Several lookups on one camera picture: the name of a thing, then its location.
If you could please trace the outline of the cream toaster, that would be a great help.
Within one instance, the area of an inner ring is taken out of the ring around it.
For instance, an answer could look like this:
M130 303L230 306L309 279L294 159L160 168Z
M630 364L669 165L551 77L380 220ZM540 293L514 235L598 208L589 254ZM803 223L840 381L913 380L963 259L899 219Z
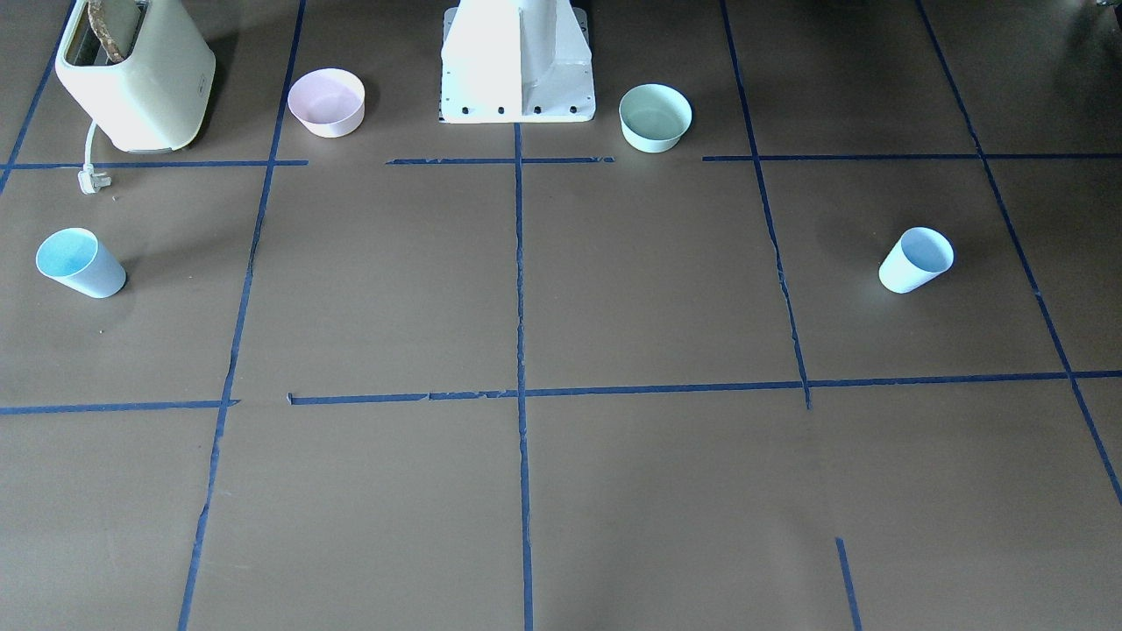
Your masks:
M181 1L134 1L130 51L107 55L88 3L68 12L53 68L59 83L121 152L166 154L202 128L217 57Z

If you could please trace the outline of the green bowl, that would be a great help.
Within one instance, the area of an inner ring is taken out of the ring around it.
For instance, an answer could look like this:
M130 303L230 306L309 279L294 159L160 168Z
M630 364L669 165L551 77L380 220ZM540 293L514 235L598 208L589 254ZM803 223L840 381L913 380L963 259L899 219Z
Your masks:
M620 97L620 132L629 147L646 154L670 150L689 131L692 106L673 86L649 83Z

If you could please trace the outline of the toast slice in toaster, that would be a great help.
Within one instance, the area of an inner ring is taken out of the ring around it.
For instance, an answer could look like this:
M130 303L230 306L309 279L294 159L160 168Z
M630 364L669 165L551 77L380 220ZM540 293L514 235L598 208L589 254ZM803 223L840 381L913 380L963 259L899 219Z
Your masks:
M136 1L88 1L89 27L112 64L130 55L141 18L142 10Z

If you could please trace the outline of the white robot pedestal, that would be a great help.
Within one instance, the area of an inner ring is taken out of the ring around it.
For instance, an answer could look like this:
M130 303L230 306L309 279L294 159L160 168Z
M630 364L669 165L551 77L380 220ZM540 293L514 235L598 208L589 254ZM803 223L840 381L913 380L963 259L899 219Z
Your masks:
M444 13L442 124L594 119L592 44L570 1L461 1Z

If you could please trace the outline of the light blue cup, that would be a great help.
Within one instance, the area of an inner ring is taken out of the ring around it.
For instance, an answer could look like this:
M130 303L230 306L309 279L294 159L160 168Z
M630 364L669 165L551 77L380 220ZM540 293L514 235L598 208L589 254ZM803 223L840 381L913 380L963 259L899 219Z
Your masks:
M123 265L84 228L52 234L37 249L35 265L42 275L93 299L112 296L127 283Z
M928 227L903 232L879 268L882 287L910 293L950 269L955 260L951 243Z

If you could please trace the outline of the pink bowl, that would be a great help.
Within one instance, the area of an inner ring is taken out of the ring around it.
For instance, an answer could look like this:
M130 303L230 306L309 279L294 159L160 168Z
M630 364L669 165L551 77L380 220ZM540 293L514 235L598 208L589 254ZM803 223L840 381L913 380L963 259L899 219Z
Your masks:
M366 97L366 86L352 72L327 67L300 77L289 88L286 103L309 131L321 138L340 138L362 124Z

